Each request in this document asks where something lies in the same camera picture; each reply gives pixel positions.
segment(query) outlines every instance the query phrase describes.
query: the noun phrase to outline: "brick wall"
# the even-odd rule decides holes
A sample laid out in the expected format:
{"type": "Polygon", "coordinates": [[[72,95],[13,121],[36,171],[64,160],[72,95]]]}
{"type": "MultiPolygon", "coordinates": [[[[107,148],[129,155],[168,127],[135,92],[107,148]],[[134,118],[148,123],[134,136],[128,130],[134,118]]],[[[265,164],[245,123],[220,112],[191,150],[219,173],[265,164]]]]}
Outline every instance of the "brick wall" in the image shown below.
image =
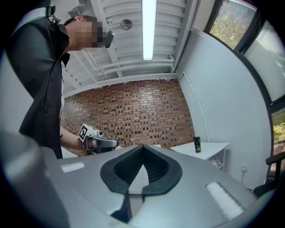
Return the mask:
{"type": "Polygon", "coordinates": [[[83,123],[104,137],[169,148],[193,141],[190,112],[177,80],[135,81],[88,90],[65,99],[61,125],[78,134],[83,123]]]}

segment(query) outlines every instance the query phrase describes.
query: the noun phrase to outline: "man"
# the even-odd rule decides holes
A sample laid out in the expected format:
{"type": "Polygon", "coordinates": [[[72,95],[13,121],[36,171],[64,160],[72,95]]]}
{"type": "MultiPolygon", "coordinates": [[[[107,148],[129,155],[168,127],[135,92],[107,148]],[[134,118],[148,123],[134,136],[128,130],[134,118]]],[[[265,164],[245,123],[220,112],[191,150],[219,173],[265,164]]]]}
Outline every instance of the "man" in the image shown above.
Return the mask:
{"type": "Polygon", "coordinates": [[[101,42],[102,28],[97,29],[96,17],[79,15],[64,25],[51,23],[47,17],[26,23],[6,47],[15,73],[34,99],[20,132],[53,149],[57,158],[62,158],[61,146],[83,150],[78,136],[60,126],[64,101],[61,62],[66,66],[68,51],[99,47],[101,42]]]}

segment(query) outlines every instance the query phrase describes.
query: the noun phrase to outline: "shirt collar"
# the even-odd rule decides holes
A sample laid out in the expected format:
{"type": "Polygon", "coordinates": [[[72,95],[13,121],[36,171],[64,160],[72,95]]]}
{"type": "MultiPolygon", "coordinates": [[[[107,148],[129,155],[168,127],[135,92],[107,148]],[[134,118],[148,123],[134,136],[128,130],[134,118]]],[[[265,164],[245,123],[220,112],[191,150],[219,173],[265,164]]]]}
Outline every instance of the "shirt collar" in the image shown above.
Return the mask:
{"type": "MultiPolygon", "coordinates": [[[[63,24],[58,24],[58,28],[59,28],[58,41],[60,42],[61,51],[64,52],[64,50],[67,48],[67,46],[69,44],[69,36],[68,36],[67,30],[63,24]]],[[[68,53],[64,53],[61,56],[61,61],[63,62],[65,67],[69,61],[69,58],[70,58],[70,54],[68,54],[68,53]]]]}

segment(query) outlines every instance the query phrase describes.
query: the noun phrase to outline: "forearm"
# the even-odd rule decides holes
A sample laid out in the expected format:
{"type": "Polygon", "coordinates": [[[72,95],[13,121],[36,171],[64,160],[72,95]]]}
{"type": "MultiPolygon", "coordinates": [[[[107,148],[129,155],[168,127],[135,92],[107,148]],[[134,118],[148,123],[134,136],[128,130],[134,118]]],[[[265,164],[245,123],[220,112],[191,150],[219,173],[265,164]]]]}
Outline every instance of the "forearm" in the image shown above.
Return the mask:
{"type": "Polygon", "coordinates": [[[81,140],[77,135],[74,135],[61,127],[61,145],[63,147],[74,149],[74,150],[83,150],[83,145],[81,140]]]}

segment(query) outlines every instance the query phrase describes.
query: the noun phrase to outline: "white ceiling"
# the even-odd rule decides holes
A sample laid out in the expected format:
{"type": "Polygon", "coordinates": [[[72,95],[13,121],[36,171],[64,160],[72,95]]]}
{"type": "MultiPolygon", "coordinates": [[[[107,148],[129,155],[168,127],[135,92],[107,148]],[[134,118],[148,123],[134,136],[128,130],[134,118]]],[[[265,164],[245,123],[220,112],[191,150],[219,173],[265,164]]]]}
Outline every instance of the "white ceiling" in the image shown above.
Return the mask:
{"type": "MultiPolygon", "coordinates": [[[[171,78],[179,36],[183,26],[187,0],[158,0],[155,28],[154,57],[143,61],[141,0],[85,0],[79,8],[83,15],[96,15],[103,27],[112,30],[114,40],[109,49],[98,48],[70,52],[64,76],[64,94],[69,96],[86,89],[119,82],[134,81],[138,75],[171,78]],[[124,19],[133,22],[129,31],[118,26],[124,19]]],[[[67,12],[78,6],[78,0],[52,0],[62,23],[69,18],[67,12]]]]}

